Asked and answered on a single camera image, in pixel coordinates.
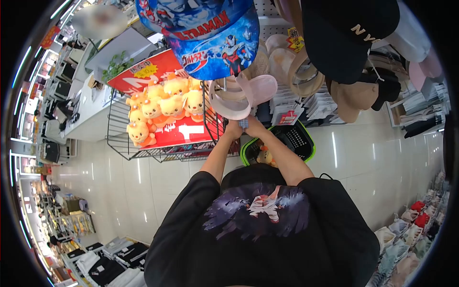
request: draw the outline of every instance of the hand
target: hand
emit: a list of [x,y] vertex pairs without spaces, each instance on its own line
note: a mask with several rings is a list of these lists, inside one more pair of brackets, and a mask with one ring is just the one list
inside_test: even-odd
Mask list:
[[239,121],[229,120],[226,125],[225,135],[228,135],[232,140],[236,140],[241,137],[242,128],[239,126]]
[[250,115],[247,120],[249,121],[249,127],[244,131],[251,137],[261,138],[264,134],[269,132],[263,124],[258,121],[254,116]]

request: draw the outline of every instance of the white floor tile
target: white floor tile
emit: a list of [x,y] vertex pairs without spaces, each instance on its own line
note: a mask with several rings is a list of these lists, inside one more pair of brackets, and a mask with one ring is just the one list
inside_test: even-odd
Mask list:
[[[420,198],[443,163],[440,133],[404,139],[403,131],[390,126],[385,108],[362,112],[354,124],[308,131],[316,153],[307,165],[316,176],[327,173],[339,180],[373,230]],[[88,200],[102,243],[126,235],[151,242],[204,162],[127,161],[105,141],[79,142],[78,157],[53,168],[52,178],[63,191]],[[224,174],[241,165],[240,157],[227,158]]]

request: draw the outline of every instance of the pegboard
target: pegboard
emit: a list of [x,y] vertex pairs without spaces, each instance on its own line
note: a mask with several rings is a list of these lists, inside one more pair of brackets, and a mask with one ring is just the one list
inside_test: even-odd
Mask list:
[[255,4],[258,16],[280,17],[271,0],[254,0],[253,3]]
[[260,18],[260,38],[263,41],[266,41],[273,34],[287,35],[287,29],[291,25],[287,21],[283,21],[271,0],[254,0],[253,3]]
[[260,26],[260,38],[263,41],[266,41],[273,34],[284,34],[287,35],[287,29],[289,26],[280,26],[280,25],[269,25],[269,26]]

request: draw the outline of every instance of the red sign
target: red sign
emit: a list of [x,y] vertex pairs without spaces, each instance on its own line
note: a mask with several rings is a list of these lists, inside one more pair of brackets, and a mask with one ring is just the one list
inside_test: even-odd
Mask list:
[[43,41],[41,41],[41,47],[43,49],[49,49],[51,44],[54,42],[54,38],[57,36],[57,34],[59,34],[60,31],[61,29],[57,26],[51,27]]
[[188,77],[172,50],[169,49],[135,64],[107,83],[122,93],[132,95],[142,92],[148,86],[148,82],[156,80],[160,83],[166,80],[169,74],[175,72],[184,78]]
[[[207,124],[214,139],[217,138],[217,128],[214,124]],[[220,136],[223,135],[222,125],[219,124]],[[141,150],[166,147],[166,146],[179,146],[186,145],[194,142],[211,141],[212,137],[209,135],[203,122],[197,123],[191,118],[185,117],[173,124],[168,124],[155,132],[156,144],[146,146]]]
[[33,100],[35,98],[35,94],[37,93],[38,90],[38,83],[35,83],[32,92],[30,93],[30,98]]

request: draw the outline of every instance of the hanging tag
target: hanging tag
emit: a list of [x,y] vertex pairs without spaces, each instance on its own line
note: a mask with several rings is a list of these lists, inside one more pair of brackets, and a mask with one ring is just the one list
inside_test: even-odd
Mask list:
[[288,111],[280,118],[279,124],[293,124],[298,115],[294,114],[295,111]]
[[304,47],[304,39],[297,31],[297,28],[292,27],[287,29],[288,38],[286,39],[289,42],[288,48],[298,53]]

